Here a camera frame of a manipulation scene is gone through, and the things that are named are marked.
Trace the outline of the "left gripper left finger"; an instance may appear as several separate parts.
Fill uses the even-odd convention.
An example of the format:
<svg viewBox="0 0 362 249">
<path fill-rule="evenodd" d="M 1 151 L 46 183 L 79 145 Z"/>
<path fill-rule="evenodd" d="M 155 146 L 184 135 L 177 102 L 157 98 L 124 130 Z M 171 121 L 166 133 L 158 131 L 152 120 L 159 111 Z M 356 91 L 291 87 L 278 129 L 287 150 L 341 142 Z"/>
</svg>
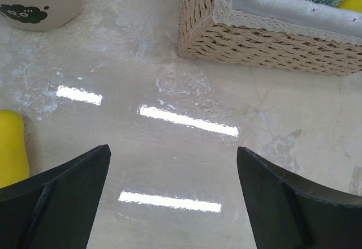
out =
<svg viewBox="0 0 362 249">
<path fill-rule="evenodd" d="M 111 159 L 100 145 L 1 189 L 1 248 L 86 248 Z"/>
</svg>

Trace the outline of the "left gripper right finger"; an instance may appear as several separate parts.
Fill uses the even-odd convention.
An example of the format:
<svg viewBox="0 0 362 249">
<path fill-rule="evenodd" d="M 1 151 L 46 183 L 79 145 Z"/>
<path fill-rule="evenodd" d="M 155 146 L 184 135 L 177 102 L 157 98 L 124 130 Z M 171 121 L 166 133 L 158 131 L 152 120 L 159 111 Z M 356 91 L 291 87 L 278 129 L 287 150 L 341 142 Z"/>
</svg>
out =
<svg viewBox="0 0 362 249">
<path fill-rule="evenodd" d="M 257 248 L 361 248 L 361 196 L 312 182 L 246 147 L 237 151 Z"/>
</svg>

